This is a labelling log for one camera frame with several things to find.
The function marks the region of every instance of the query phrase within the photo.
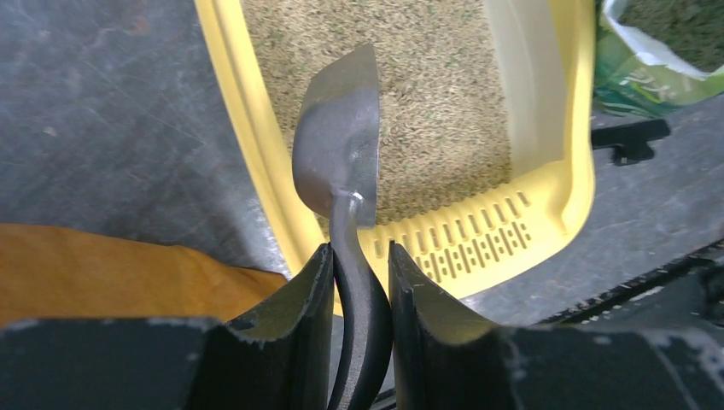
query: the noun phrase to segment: perforated grate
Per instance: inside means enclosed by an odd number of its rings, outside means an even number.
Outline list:
[[[376,239],[375,254],[386,259],[387,243],[396,240],[430,279],[443,284],[527,249],[532,237],[522,217],[523,209],[530,206],[528,198],[517,191],[437,227]]]

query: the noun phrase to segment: litter scoop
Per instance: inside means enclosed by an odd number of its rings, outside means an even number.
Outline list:
[[[375,50],[367,44],[314,76],[295,133],[295,188],[312,211],[330,219],[344,313],[342,357],[328,409],[370,408],[392,348],[388,299],[357,238],[358,227],[375,225],[379,94]]]

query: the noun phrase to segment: litter granule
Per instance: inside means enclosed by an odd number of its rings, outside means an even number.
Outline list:
[[[619,21],[666,44],[706,73],[724,65],[722,0],[629,0]]]
[[[507,112],[482,0],[244,0],[291,148],[304,92],[372,42],[382,88],[377,223],[437,209],[510,178]]]

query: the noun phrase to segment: black clip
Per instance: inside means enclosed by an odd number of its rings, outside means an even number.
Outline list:
[[[613,148],[611,161],[622,167],[652,159],[656,153],[648,143],[670,134],[666,120],[647,120],[592,130],[591,145],[593,149]]]

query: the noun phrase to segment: plastic bag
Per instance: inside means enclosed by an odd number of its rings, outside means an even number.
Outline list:
[[[640,29],[620,24],[629,3],[598,1],[595,109],[658,118],[724,92],[724,61],[713,73],[705,73]],[[724,16],[717,18],[724,24]],[[704,45],[707,38],[701,41]]]

